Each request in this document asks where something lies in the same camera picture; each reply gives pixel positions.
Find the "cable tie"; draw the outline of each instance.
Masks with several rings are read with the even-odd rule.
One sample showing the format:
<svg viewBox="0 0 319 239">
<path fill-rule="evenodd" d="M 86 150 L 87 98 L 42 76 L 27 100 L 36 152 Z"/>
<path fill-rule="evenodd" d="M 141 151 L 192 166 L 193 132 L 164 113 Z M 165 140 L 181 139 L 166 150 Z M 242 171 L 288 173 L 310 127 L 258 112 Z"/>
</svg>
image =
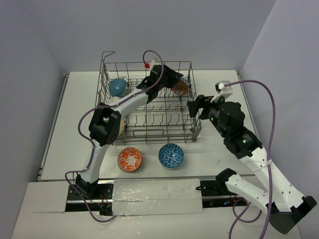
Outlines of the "cable tie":
<svg viewBox="0 0 319 239">
<path fill-rule="evenodd" d="M 263 168 L 266 168 L 268 165 L 271 165 L 272 163 L 273 163 L 273 161 L 272 161 L 271 159 L 269 159 L 269 160 L 267 161 L 267 163 L 265 163 L 262 167 L 257 168 L 256 170 L 253 170 L 253 172 L 262 170 Z"/>
</svg>

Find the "white platform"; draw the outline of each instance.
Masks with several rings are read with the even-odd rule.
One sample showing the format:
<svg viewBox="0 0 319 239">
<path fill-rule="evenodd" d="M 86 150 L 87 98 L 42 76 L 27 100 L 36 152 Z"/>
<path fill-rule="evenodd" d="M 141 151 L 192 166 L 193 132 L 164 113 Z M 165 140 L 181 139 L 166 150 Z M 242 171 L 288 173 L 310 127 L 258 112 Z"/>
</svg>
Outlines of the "white platform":
<svg viewBox="0 0 319 239">
<path fill-rule="evenodd" d="M 235 70 L 194 71 L 197 95 L 214 95 L 214 85 L 219 81 L 238 81 Z M 71 72 L 66 84 L 62 104 L 58 113 L 52 139 L 44 159 L 41 180 L 61 180 L 69 170 L 82 169 L 89 152 L 90 143 L 77 131 L 82 115 L 94 107 L 98 83 L 98 72 Z M 240 85 L 233 86 L 234 94 L 229 101 L 239 102 L 245 113 L 245 126 L 254 132 L 244 94 Z M 88 124 L 92 114 L 83 121 L 82 130 L 89 135 Z M 134 173 L 125 173 L 117 166 L 119 152 L 127 146 L 110 146 L 104 158 L 100 178 L 165 178 L 165 177 L 211 177 L 225 168 L 232 168 L 239 174 L 252 174 L 223 145 L 214 126 L 202 120 L 202 131 L 197 142 L 178 143 L 184 150 L 184 163 L 177 170 L 164 169 L 158 160 L 158 151 L 163 144 L 130 144 L 143 155 L 143 164 Z"/>
<path fill-rule="evenodd" d="M 203 212 L 199 179 L 115 181 L 113 215 L 141 216 Z"/>
<path fill-rule="evenodd" d="M 227 239 L 235 217 L 231 208 L 203 209 L 198 214 L 119 216 L 109 223 L 94 221 L 88 212 L 64 212 L 68 191 L 66 182 L 29 183 L 12 239 Z M 258 214 L 248 209 L 244 219 Z M 257 239 L 265 216 L 251 224 L 239 222 L 234 239 Z M 271 225 L 264 239 L 301 239 L 298 228 L 287 235 Z"/>
</svg>

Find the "orange patterned bowl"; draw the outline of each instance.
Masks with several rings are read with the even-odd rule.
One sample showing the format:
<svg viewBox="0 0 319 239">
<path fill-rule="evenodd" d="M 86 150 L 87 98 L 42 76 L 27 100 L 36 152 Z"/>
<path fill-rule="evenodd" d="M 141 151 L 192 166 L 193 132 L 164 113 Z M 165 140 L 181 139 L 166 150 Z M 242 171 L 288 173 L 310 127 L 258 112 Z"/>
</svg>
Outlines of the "orange patterned bowl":
<svg viewBox="0 0 319 239">
<path fill-rule="evenodd" d="M 132 173 L 142 165 L 142 154 L 136 148 L 123 149 L 118 157 L 118 166 L 127 173 Z"/>
</svg>

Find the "blue patterned bowl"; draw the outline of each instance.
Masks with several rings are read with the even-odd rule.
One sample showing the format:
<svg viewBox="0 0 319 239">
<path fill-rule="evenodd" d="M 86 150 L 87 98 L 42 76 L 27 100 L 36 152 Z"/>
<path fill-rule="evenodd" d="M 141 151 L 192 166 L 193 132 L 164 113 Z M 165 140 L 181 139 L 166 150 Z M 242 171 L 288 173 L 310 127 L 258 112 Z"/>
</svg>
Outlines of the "blue patterned bowl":
<svg viewBox="0 0 319 239">
<path fill-rule="evenodd" d="M 166 169 L 176 169 L 184 161 L 184 152 L 177 144 L 165 144 L 159 150 L 159 161 Z"/>
</svg>

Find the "blue bowl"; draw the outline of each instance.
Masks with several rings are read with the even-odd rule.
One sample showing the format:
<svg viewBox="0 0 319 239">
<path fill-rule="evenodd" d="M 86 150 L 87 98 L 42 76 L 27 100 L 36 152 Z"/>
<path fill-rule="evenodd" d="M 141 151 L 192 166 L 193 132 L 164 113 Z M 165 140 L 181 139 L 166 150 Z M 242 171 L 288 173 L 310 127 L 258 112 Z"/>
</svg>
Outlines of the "blue bowl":
<svg viewBox="0 0 319 239">
<path fill-rule="evenodd" d="M 166 169 L 176 169 L 184 161 L 184 152 L 177 144 L 165 144 L 159 150 L 159 161 Z"/>
<path fill-rule="evenodd" d="M 109 90 L 111 96 L 121 96 L 126 88 L 126 80 L 123 78 L 116 78 L 109 84 Z"/>
</svg>

